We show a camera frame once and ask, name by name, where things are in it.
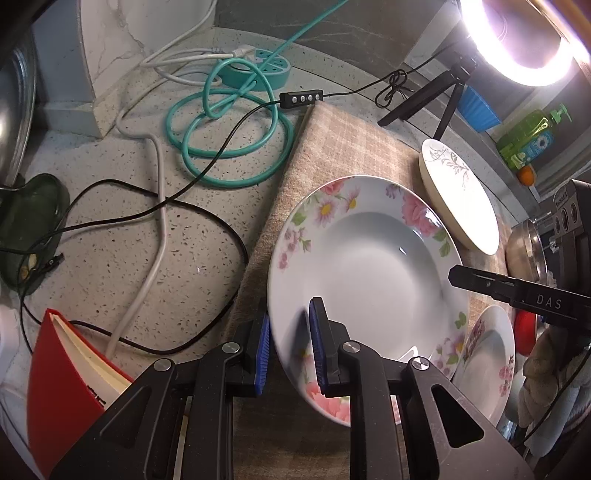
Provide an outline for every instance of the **orange object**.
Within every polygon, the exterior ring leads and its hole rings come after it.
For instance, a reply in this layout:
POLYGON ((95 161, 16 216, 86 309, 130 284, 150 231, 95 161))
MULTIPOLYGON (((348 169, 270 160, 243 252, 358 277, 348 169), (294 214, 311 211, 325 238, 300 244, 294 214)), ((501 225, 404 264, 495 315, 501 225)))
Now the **orange object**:
POLYGON ((517 172, 517 178, 526 187, 531 187, 535 183, 535 171, 531 165, 526 165, 517 172))

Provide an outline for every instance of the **cloth towel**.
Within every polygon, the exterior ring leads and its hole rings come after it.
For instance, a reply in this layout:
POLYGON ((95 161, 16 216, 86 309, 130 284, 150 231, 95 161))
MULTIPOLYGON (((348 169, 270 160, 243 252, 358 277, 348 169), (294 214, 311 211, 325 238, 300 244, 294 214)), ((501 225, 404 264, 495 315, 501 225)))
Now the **cloth towel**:
MULTIPOLYGON (((388 131, 326 103, 309 108, 277 198, 246 268, 224 337, 256 313, 267 296, 273 247, 284 221, 297 203, 322 184, 351 174, 395 181, 428 201, 418 169, 418 152, 388 131)), ((505 245, 510 229, 499 219, 501 241, 487 257, 456 243, 464 265, 507 275, 505 245)), ((468 332, 482 310, 506 304, 472 294, 468 332)), ((343 479, 349 477, 349 429, 321 416, 292 387, 273 355, 260 398, 235 402, 234 467, 236 480, 343 479)))

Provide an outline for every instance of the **glove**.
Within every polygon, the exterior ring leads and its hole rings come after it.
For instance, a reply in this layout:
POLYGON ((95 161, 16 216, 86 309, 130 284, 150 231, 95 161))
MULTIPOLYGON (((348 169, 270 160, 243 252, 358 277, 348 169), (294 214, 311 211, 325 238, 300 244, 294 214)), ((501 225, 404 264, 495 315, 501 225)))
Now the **glove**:
MULTIPOLYGON (((548 328, 538 339, 530 357, 525 361, 523 374, 526 379, 519 392, 519 426, 525 428, 537 424, 555 399, 558 389, 564 385, 583 361, 586 352, 574 357, 557 372, 556 346, 564 332, 556 327, 548 328)), ((591 362, 583 367, 577 378, 553 407, 553 412, 527 442, 532 454, 546 455, 554 446, 567 423, 573 424, 588 412, 591 401, 591 362)))

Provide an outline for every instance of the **kitchen counter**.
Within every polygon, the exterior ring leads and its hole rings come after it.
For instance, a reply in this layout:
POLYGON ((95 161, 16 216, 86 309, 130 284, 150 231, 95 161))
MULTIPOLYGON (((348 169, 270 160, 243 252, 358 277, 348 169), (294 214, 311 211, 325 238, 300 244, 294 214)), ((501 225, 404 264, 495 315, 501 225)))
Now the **kitchen counter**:
MULTIPOLYGON (((300 68, 293 68, 284 90, 312 88, 322 88, 325 93, 346 90, 338 83, 300 68)), ((189 87, 168 82, 149 94, 125 120, 127 125, 147 129, 163 139, 166 191, 169 195, 188 183, 192 176, 183 166, 179 152, 165 140, 163 119, 174 102, 193 91, 189 87)), ((384 115, 383 110, 361 95, 335 97, 329 101, 368 122, 376 122, 384 115)), ((250 102, 240 100, 236 108, 221 120, 208 122, 195 132, 191 144, 200 148, 219 148, 239 118, 251 108, 250 102)), ((200 111, 198 102, 185 106, 177 114, 173 127, 180 130, 200 111)), ((302 109, 293 110, 287 112, 287 116, 297 128, 304 113, 302 109)), ((421 128, 435 130, 437 120, 434 117, 425 114, 419 120, 421 128)), ((269 123, 269 116, 258 112, 238 131, 229 148, 252 143, 262 135, 269 123)), ((417 129, 401 122, 392 124, 389 131, 416 150, 426 138, 417 129)), ((467 146, 461 145, 453 132, 446 135, 451 139, 447 141, 448 144, 462 155, 462 148, 467 146)), ((219 161, 210 174, 223 175, 224 179, 237 179, 262 172, 277 158, 283 138, 279 126, 277 133, 263 148, 235 160, 219 161)), ((198 160, 197 164, 204 165, 204 162, 198 160)), ((152 190, 157 188, 155 152, 151 143, 129 140, 115 129, 102 140, 58 132, 33 132, 25 168, 28 179, 42 172, 57 176, 69 189, 71 199, 88 184, 105 177, 130 181, 152 190)), ((278 173, 260 185, 241 190, 216 190, 197 185, 182 199, 219 215, 236 229, 247 248, 252 250, 280 181, 281 173, 278 173)), ((127 190, 100 186, 75 207, 69 225, 127 215, 153 204, 153 200, 127 190)), ((506 223, 515 223, 515 219, 494 198, 493 205, 506 223)), ((193 212, 171 207, 168 209, 168 222, 170 233, 163 266, 126 334, 133 341, 157 349, 179 345, 206 326, 237 289, 244 271, 239 251, 231 238, 212 221, 193 212)), ((58 248, 58 252, 65 255, 65 262, 44 280, 27 300, 28 305, 39 318, 45 308, 51 307, 70 320, 85 320, 112 330, 136 295, 157 248, 155 217, 114 228, 67 233, 58 248)), ((8 294, 5 287, 2 295, 5 302, 17 307, 16 295, 8 294)), ((38 327, 27 317, 25 327, 34 344, 38 327)), ((219 328, 216 328, 200 342, 172 358, 176 362, 183 362, 202 355, 217 345, 218 333, 219 328)), ((104 351, 105 337, 88 331, 84 331, 84 334, 99 350, 104 351)), ((129 375, 136 377, 154 358, 120 345, 113 361, 129 375)), ((21 342, 6 382, 23 396, 27 392, 29 366, 30 355, 21 342)), ((3 400, 13 421, 25 435, 23 400, 13 395, 6 395, 3 400)))

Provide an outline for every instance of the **green soap dispenser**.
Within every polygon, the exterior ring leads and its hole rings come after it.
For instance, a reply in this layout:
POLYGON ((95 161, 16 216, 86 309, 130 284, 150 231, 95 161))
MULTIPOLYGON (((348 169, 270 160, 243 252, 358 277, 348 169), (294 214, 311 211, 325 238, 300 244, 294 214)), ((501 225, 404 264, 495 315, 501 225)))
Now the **green soap dispenser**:
POLYGON ((573 121, 563 103, 550 114, 534 110, 501 137, 496 149, 511 170, 525 167, 554 143, 552 129, 560 123, 562 115, 573 121))

